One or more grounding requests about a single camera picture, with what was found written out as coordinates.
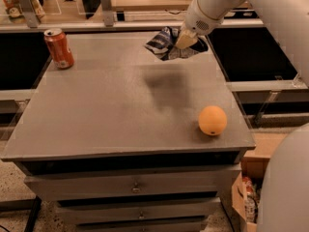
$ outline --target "can top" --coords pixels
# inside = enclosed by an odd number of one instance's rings
[[[61,28],[52,28],[52,29],[47,29],[44,31],[44,34],[46,36],[56,36],[56,35],[60,35],[61,33],[62,33]]]

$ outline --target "drawer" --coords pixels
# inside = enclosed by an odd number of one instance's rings
[[[25,184],[45,201],[219,191],[230,188],[239,164],[199,168],[135,169],[28,176]]]
[[[96,200],[100,204],[78,205],[77,202],[77,205],[57,207],[56,213],[65,223],[82,224],[121,220],[207,217],[220,206],[218,197],[194,198],[194,194],[192,193],[191,198],[167,200],[162,197],[156,198],[156,201],[148,197],[143,199],[142,202],[132,202],[133,200],[130,199],[125,202],[124,198],[120,198],[119,201],[112,199],[114,203],[105,199]]]
[[[206,227],[205,217],[183,219],[120,222],[108,224],[79,225],[77,232],[198,232]]]

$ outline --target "cardboard box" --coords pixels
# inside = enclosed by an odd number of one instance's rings
[[[239,214],[241,232],[257,231],[257,224],[248,222],[246,218],[244,203],[247,195],[242,176],[262,183],[269,160],[286,135],[287,133],[255,133],[257,147],[254,151],[248,151],[241,161],[241,173],[232,186],[232,203],[234,210]]]

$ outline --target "metal post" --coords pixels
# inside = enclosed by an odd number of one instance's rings
[[[19,0],[22,14],[25,16],[27,25],[30,28],[36,28],[40,25],[40,21],[37,18],[36,12],[32,6],[31,0]]]
[[[112,11],[111,0],[100,0],[100,3],[102,5],[102,14],[105,26],[113,26],[114,14]]]

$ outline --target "black cable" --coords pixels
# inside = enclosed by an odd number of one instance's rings
[[[225,209],[225,207],[224,207],[224,205],[223,205],[223,203],[222,203],[221,198],[220,198],[220,203],[221,203],[222,209],[223,209],[223,211],[224,211],[224,214],[225,214],[226,218],[228,219],[228,221],[229,221],[229,223],[230,223],[230,226],[231,226],[231,228],[232,228],[232,231],[233,231],[233,232],[236,232],[235,229],[234,229],[232,220],[231,220],[230,216],[228,215],[228,212],[226,211],[226,209]]]
[[[5,231],[7,231],[7,232],[10,232],[9,229],[7,229],[6,227],[4,227],[4,226],[2,226],[2,225],[0,225],[0,228],[2,228],[3,230],[5,230]]]

